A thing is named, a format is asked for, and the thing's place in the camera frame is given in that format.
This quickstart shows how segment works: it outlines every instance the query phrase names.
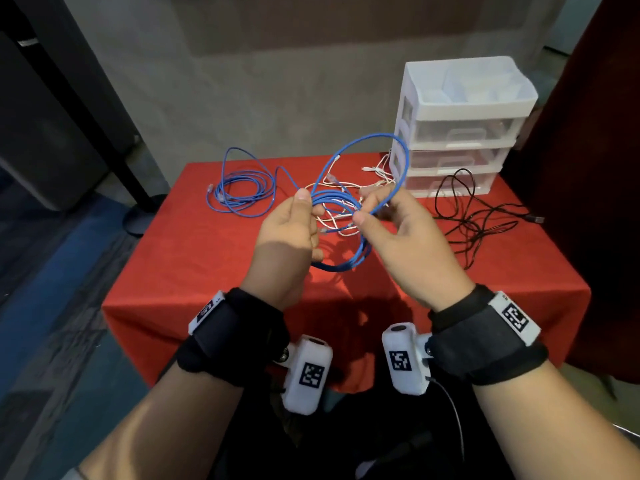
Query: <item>black cable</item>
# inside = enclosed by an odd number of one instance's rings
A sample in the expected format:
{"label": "black cable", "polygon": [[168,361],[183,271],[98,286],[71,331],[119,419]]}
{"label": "black cable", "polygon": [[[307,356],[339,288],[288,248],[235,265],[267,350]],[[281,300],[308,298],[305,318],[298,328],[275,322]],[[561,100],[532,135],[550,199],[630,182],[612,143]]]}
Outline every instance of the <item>black cable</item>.
{"label": "black cable", "polygon": [[[473,184],[471,189],[469,189],[469,186],[458,177],[458,174],[460,172],[466,172],[468,173],[469,177],[471,177],[471,182]],[[454,211],[451,215],[443,214],[438,208],[438,197],[440,196],[440,192],[444,184],[448,180],[451,181],[451,190],[453,194],[454,204]],[[465,188],[468,196],[470,197],[469,201],[466,204],[460,201],[460,191],[456,188],[456,182],[460,183]],[[471,212],[471,204],[474,200],[480,202],[480,204],[484,205],[486,209],[479,209]],[[507,202],[501,203],[500,205],[490,205],[480,197],[476,196],[476,179],[474,178],[473,173],[471,173],[467,168],[460,168],[453,175],[447,175],[442,179],[440,185],[438,186],[438,190],[436,191],[434,202],[434,210],[436,212],[435,218],[457,223],[456,226],[445,233],[445,236],[448,237],[455,231],[460,231],[460,233],[462,234],[463,240],[449,241],[449,243],[463,246],[462,249],[456,250],[454,252],[455,254],[464,254],[465,270],[474,265],[476,261],[476,254],[486,236],[501,234],[503,232],[510,231],[520,222],[518,220],[507,221],[496,224],[495,226],[487,227],[489,218],[491,218],[494,213],[506,214],[518,219],[524,219],[528,222],[535,222],[537,224],[542,224],[542,222],[544,222],[544,217],[535,216],[530,212],[515,212],[514,210],[508,209],[508,207],[512,207],[515,209],[525,209],[525,206],[521,203]]]}
{"label": "black cable", "polygon": [[447,391],[447,389],[440,384],[436,379],[429,377],[429,376],[425,376],[425,379],[427,379],[429,382],[433,382],[434,384],[437,384],[443,391],[444,394],[447,395],[447,398],[449,399],[449,402],[451,403],[451,407],[453,408],[453,412],[456,415],[456,421],[458,422],[458,431],[460,432],[460,453],[462,455],[462,461],[465,460],[465,439],[462,436],[462,424],[460,423],[460,416],[458,416],[458,410],[456,409],[456,405],[453,402],[453,399],[451,398],[451,396],[449,395],[449,392]]}

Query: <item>wrist-mounted device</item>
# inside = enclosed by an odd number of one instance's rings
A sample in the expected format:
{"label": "wrist-mounted device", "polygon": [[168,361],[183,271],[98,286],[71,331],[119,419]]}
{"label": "wrist-mounted device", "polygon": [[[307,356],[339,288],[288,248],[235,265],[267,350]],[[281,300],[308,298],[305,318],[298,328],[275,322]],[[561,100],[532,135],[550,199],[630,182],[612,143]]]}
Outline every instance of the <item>wrist-mounted device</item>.
{"label": "wrist-mounted device", "polygon": [[429,313],[426,352],[445,371],[489,385],[531,371],[548,358],[540,327],[505,293],[484,285],[439,313]]}
{"label": "wrist-mounted device", "polygon": [[189,323],[189,337],[176,354],[178,366],[247,386],[288,345],[283,316],[240,288],[226,295],[219,291]]}

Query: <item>right hand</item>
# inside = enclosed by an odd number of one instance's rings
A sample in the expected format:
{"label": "right hand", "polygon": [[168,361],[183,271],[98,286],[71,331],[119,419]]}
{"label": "right hand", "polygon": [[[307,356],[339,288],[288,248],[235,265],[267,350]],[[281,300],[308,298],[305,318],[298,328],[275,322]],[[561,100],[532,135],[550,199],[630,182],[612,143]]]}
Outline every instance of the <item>right hand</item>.
{"label": "right hand", "polygon": [[370,214],[393,188],[393,184],[362,188],[360,194],[365,199],[353,222],[400,288],[439,312],[469,295],[475,283],[459,265],[433,217],[404,187],[378,213],[380,219],[393,222],[397,234]]}

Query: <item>red tablecloth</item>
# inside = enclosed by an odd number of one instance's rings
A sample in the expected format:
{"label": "red tablecloth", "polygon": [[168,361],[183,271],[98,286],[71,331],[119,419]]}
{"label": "red tablecloth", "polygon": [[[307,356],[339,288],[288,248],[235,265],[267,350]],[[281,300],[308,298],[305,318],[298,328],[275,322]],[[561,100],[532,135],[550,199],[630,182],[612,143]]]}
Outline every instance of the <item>red tablecloth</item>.
{"label": "red tablecloth", "polygon": [[[370,184],[376,177],[361,167],[374,166],[379,158],[378,153],[345,155],[333,172],[341,180]],[[306,185],[315,181],[327,159],[263,163],[272,171],[285,166],[299,185]],[[256,168],[256,163],[228,162],[226,170],[239,168]],[[217,162],[185,167],[102,306],[114,336],[148,384],[187,336],[187,324],[199,309],[219,289],[237,286],[249,266],[262,218],[208,208],[205,192],[220,181],[220,170]],[[294,192],[285,178],[278,183],[276,203]],[[249,189],[240,184],[231,192]],[[517,201],[500,177],[485,200],[494,205]],[[433,199],[424,202],[433,205]],[[252,210],[265,206],[262,202]],[[332,233],[322,242],[328,261],[341,262],[356,249],[358,238]],[[542,227],[521,222],[514,230],[485,238],[469,275],[514,299],[542,327],[552,361],[564,361],[590,293]],[[427,310],[397,288],[375,253],[347,273],[312,267],[302,301],[286,311],[285,320],[292,340],[306,333],[332,346],[336,373],[331,386],[342,392],[372,386],[374,354],[391,323],[413,320],[421,333],[430,327]]]}

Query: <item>black stand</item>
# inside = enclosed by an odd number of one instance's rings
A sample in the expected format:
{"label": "black stand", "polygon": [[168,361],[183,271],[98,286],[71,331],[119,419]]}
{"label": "black stand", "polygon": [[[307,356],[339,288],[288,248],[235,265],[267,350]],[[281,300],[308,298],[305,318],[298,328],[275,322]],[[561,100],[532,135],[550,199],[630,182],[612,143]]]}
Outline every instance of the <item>black stand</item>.
{"label": "black stand", "polygon": [[64,74],[40,44],[25,14],[13,0],[0,0],[0,31],[4,31],[20,50],[36,74],[49,88],[92,147],[107,163],[107,167],[136,201],[125,215],[122,225],[129,234],[140,237],[162,205],[166,195],[149,197],[138,179],[118,153],[91,112],[84,105]]}

